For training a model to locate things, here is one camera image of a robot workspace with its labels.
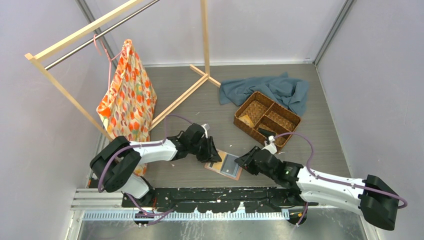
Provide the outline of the yellow credit card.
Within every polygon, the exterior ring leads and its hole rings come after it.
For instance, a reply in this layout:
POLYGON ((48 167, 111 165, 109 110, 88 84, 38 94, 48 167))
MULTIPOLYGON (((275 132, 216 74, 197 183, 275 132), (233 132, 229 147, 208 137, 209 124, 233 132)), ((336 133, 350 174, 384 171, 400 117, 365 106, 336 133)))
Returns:
POLYGON ((204 167, 206 169, 214 171, 214 172, 220 172, 222 170, 224 163, 225 163, 225 158, 227 156, 227 152, 219 150, 218 156, 220 157, 221 161, 206 163, 204 167))

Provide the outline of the woven wicker divided basket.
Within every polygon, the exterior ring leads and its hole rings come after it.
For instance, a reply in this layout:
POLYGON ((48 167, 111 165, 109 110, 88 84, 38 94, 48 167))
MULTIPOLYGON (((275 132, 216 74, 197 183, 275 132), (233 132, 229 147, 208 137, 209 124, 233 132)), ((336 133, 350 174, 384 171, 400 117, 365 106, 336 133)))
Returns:
POLYGON ((267 138, 258 132, 258 128, 270 130, 276 135, 294 132, 301 123, 301 117, 256 91, 235 112, 233 123, 248 136, 263 144, 267 138), (254 127, 249 127, 239 120, 243 115, 251 118, 254 127))

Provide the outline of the orange credit card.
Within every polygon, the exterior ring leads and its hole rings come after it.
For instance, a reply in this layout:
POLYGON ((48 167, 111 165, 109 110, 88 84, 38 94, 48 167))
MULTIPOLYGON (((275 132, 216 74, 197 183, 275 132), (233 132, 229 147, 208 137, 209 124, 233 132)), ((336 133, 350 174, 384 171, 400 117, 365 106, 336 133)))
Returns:
POLYGON ((254 122, 251 120, 251 118, 247 114, 240 116, 238 119, 242 121, 244 124, 246 124, 247 126, 249 126, 250 128, 253 128, 255 126, 254 122))

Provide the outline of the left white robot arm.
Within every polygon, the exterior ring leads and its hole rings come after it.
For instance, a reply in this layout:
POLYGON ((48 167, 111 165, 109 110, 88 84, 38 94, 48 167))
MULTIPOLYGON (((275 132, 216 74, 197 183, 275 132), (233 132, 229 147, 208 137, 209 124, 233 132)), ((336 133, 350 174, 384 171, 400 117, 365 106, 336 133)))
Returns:
POLYGON ((135 174, 140 164, 172 162, 193 155, 201 163, 219 163, 221 157, 206 124, 192 123, 179 134, 163 140, 136 142, 125 136, 113 139, 90 162, 98 178, 97 190, 122 192, 134 198, 141 207, 153 202, 152 187, 144 177, 135 174))

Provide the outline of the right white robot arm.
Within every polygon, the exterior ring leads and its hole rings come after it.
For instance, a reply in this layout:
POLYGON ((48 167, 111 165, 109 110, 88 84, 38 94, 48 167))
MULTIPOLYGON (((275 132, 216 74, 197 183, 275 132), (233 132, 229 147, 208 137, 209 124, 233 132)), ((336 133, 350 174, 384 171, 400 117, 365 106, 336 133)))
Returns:
POLYGON ((363 217, 374 227, 393 231, 398 210, 407 202, 392 190, 381 178, 368 175, 365 179, 332 175, 311 169, 312 158, 306 164, 278 159, 278 138, 283 134, 269 136, 264 147, 254 147, 235 159, 235 163, 251 175, 263 174, 283 187, 284 199, 290 205, 303 206, 310 203, 329 205, 363 217))

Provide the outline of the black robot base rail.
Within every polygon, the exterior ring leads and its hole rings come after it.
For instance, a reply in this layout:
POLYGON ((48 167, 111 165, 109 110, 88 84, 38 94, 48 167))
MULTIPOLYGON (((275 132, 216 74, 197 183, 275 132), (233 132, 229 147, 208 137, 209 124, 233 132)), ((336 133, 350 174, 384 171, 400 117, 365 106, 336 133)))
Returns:
POLYGON ((159 212, 173 209, 176 213, 234 213, 244 207, 246 213, 276 213, 282 209, 303 208, 305 202, 295 199, 288 189, 280 187, 157 187, 140 199, 138 206, 159 212))

